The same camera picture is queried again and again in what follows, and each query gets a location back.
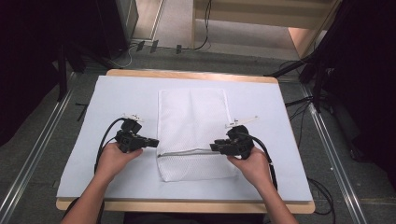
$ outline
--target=zipper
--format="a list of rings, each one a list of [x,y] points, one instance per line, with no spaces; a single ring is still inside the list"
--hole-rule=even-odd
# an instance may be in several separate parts
[[[179,152],[165,152],[163,154],[160,154],[157,156],[157,158],[160,157],[169,157],[169,156],[193,156],[193,155],[219,155],[220,153],[217,151],[212,151],[209,149],[203,149],[203,148],[195,148],[191,150],[186,150],[186,151],[179,151]]]

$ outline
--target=person's left hand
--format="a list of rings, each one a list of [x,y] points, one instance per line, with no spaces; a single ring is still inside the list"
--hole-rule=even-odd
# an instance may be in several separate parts
[[[99,175],[110,183],[125,165],[142,154],[139,148],[133,152],[123,153],[118,143],[108,143],[103,149],[95,175]]]

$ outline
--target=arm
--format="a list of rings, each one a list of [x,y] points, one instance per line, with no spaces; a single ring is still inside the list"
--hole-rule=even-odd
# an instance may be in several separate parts
[[[268,161],[261,150],[254,147],[245,161],[232,156],[227,158],[241,170],[247,181],[262,196],[268,215],[273,223],[298,223],[277,193],[271,181]]]
[[[96,174],[62,223],[96,223],[108,185],[129,161],[141,153],[142,149],[123,153],[116,143],[107,144],[99,160]]]

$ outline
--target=forearm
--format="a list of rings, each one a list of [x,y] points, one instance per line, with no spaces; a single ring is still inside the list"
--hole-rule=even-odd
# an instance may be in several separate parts
[[[272,183],[261,184],[256,189],[262,196],[268,215],[271,218],[271,223],[298,223]]]
[[[62,223],[96,223],[109,180],[95,176]]]

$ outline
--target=gray floor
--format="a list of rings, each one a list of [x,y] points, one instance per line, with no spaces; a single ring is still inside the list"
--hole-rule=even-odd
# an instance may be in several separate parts
[[[183,51],[176,54],[172,49],[158,49],[149,53],[149,47],[142,51],[131,51],[132,61],[126,69],[165,69],[180,71],[221,72],[261,76],[279,69],[284,60],[217,54],[206,51]],[[117,60],[119,64],[129,62],[128,54]],[[57,182],[59,182],[68,156],[76,142],[82,121],[77,121],[82,107],[75,103],[87,104],[92,96],[95,81],[106,70],[97,63],[89,63],[85,74],[78,74],[78,82],[71,99],[50,138],[35,172],[22,194],[9,223],[58,223],[63,212],[55,207]],[[293,71],[281,80],[280,88],[285,102],[303,98],[301,84],[296,81]],[[23,123],[14,138],[0,147],[0,200],[7,195],[7,189],[23,166],[39,132],[45,125],[56,104],[58,89],[55,88],[42,101],[41,105]],[[298,106],[288,107],[290,114]],[[300,136],[301,117],[291,122],[296,139]],[[347,143],[341,134],[336,120],[323,109],[326,121],[337,152],[346,168],[350,181],[361,200],[361,205],[369,223],[396,223],[396,202],[383,171],[371,163],[358,163],[350,159]],[[306,174],[325,185],[335,201],[336,223],[353,223],[344,197],[331,169],[318,131],[311,115],[304,117],[300,153]],[[328,209],[322,195],[312,189],[319,211]],[[106,212],[103,223],[121,223],[123,213]],[[331,216],[296,215],[302,223],[331,223]]]

